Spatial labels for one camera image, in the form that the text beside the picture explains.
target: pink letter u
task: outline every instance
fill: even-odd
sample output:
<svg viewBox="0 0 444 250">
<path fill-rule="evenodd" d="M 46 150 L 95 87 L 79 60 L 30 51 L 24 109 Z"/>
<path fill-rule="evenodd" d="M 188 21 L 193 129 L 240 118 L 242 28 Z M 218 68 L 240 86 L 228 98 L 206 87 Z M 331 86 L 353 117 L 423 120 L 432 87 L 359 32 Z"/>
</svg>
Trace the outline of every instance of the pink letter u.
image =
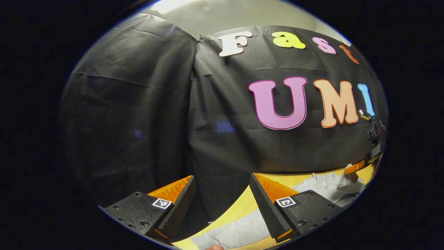
<svg viewBox="0 0 444 250">
<path fill-rule="evenodd" d="M 276 87 L 274 81 L 265 80 L 250 84 L 248 89 L 254 94 L 259 121 L 270 129 L 293 129 L 304 122 L 307 115 L 305 84 L 307 79 L 304 77 L 289 77 L 284 80 L 284 85 L 290 87 L 293 99 L 293 113 L 287 117 L 277 115 L 274 109 L 273 89 Z"/>
</svg>

